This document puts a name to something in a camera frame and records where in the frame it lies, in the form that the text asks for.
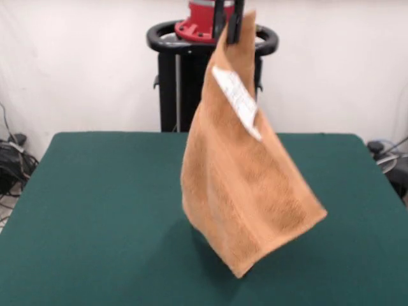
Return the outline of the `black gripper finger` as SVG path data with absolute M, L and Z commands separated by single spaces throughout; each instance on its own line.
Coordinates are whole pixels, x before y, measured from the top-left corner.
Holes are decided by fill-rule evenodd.
M 224 0 L 214 1 L 212 38 L 218 39 L 225 25 Z
M 227 44 L 236 44 L 240 40 L 244 5 L 244 0 L 235 0 L 234 12 L 228 21 Z

